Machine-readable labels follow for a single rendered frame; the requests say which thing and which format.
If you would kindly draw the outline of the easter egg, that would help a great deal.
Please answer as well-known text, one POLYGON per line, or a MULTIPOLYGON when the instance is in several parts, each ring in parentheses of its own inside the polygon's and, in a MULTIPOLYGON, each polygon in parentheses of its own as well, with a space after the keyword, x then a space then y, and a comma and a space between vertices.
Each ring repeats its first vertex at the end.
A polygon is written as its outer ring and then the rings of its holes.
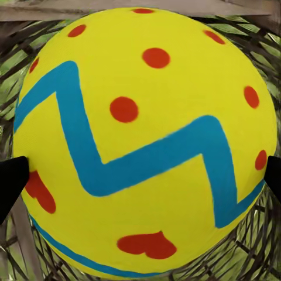
POLYGON ((65 26, 15 107, 30 220, 54 253, 103 280, 154 277, 209 252, 256 204, 277 151, 261 71, 216 30, 155 8, 65 26))

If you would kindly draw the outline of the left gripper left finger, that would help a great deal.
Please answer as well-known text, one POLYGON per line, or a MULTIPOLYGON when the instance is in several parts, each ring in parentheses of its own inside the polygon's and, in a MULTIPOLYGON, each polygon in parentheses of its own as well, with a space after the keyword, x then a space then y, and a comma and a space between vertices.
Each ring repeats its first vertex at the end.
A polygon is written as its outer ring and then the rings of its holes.
POLYGON ((0 226, 29 180, 28 161, 20 156, 0 162, 0 226))

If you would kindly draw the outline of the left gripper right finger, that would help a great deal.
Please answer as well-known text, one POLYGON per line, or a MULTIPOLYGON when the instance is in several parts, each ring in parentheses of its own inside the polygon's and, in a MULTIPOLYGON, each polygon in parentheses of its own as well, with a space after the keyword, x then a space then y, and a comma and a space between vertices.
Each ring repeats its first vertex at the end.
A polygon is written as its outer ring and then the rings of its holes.
POLYGON ((268 157, 264 180, 269 185, 274 195, 281 203, 281 158, 276 156, 268 157))

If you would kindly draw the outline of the wicker basket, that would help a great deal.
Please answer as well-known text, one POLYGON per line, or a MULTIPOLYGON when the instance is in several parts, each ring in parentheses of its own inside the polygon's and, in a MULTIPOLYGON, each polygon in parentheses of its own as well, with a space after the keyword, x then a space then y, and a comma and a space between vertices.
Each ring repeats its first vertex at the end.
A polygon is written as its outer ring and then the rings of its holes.
MULTIPOLYGON (((23 50, 23 52, 19 58, 24 53, 27 53, 29 56, 10 68, 9 71, 0 78, 0 85, 6 78, 15 74, 20 69, 24 68, 22 73, 27 70, 37 54, 49 41, 34 44, 33 46, 29 46, 29 44, 41 35, 62 30, 64 26, 51 30, 52 27, 56 26, 61 21, 67 19, 81 19, 104 10, 128 7, 155 8, 178 13, 216 30, 230 41, 233 41, 234 45, 239 47, 245 55, 248 56, 253 66, 263 72, 262 78, 270 83, 274 83, 276 88, 281 92, 281 83, 279 82, 281 81, 281 59, 274 54, 270 54, 261 43, 263 42, 268 46, 272 46, 281 52, 281 46, 272 37, 272 35, 275 35, 281 38, 281 0, 10 0, 0 5, 0 68, 3 66, 4 62, 21 50, 23 50), (239 16, 248 22, 228 20, 222 16, 239 16), (246 35, 226 33, 211 25, 207 25, 208 23, 230 24, 236 29, 245 32, 246 35), (239 24, 254 24, 259 27, 259 31, 254 33, 241 27, 239 24), (261 54, 276 71, 259 62, 251 51, 261 54)), ((280 101, 272 93, 270 93, 270 95, 275 111, 281 113, 280 101)), ((11 104, 17 102, 18 98, 19 93, 8 102, 4 101, 0 107, 0 113, 11 104)), ((8 113, 9 111, 0 117, 0 126, 3 126, 2 139, 0 142, 0 162, 13 158, 14 117, 10 120, 6 120, 5 118, 8 113), (4 152, 8 138, 10 138, 9 146, 6 152, 4 152)), ((279 127, 277 127, 277 142, 281 148, 281 129, 279 127)), ((226 264, 231 263, 234 255, 232 255, 232 257, 215 273, 212 273, 211 268, 214 268, 225 256, 224 252, 231 241, 234 241, 234 252, 237 247, 240 246, 248 253, 245 263, 235 281, 250 281, 252 275, 259 268, 261 268, 261 271, 257 277, 254 277, 251 281, 258 281, 263 273, 266 273, 263 281, 268 281, 267 276, 269 273, 276 276, 279 281, 281 281, 281 273, 273 267, 276 260, 277 266, 279 266, 281 257, 281 203, 268 184, 264 186, 263 192, 266 197, 265 206, 262 207, 260 205, 260 201, 263 200, 261 193, 256 204, 246 214, 242 223, 237 224, 237 226, 209 252, 203 256, 201 255, 197 262, 194 259, 179 269, 171 270, 156 275, 155 277, 169 277, 169 281, 176 281, 173 279, 173 275, 185 273, 187 276, 182 281, 199 281, 204 275, 208 274, 209 278, 205 281, 219 281, 225 276, 229 269, 219 277, 215 277, 215 275, 221 272, 221 269, 223 269, 226 264), (257 211, 257 237, 252 245, 253 219, 257 211), (251 213, 251 221, 247 227, 249 213, 251 213), (259 219, 262 213, 264 213, 264 222, 259 231, 259 219), (272 229, 267 237, 267 228, 271 221, 272 229), (245 223, 246 231, 241 240, 241 231, 245 223), (249 226, 251 226, 250 249, 245 246, 246 234, 249 226), (278 227, 278 236, 275 240, 276 227, 278 227), (258 255, 256 255, 255 251, 261 239, 262 248, 258 255), (269 241, 271 241, 270 253, 265 260, 265 251, 269 245, 269 241), (222 251, 218 251, 217 254, 207 259, 220 246, 224 246, 222 251), (251 259, 255 261, 250 271, 244 274, 251 259)), ((12 219, 9 240, 6 240, 9 215, 7 215, 5 221, 0 226, 0 262, 5 270, 6 281, 13 281, 9 275, 8 261, 10 261, 13 266, 15 281, 17 280, 14 269, 22 275, 25 281, 30 281, 25 262, 27 262, 32 269, 35 281, 71 281, 63 271, 63 268, 67 269, 77 281, 81 281, 66 261, 57 253, 53 256, 53 251, 47 242, 45 243, 49 261, 46 259, 39 231, 33 224, 33 221, 30 220, 29 212, 24 205, 21 194, 9 213, 12 219), (35 245, 34 230, 37 231, 37 240, 40 242, 42 251, 35 245), (26 275, 22 272, 9 252, 9 246, 23 258, 26 275), (42 257, 50 271, 48 276, 44 274, 38 255, 42 257)), ((94 278, 88 273, 84 273, 83 276, 86 277, 88 281, 101 281, 100 277, 94 278)))

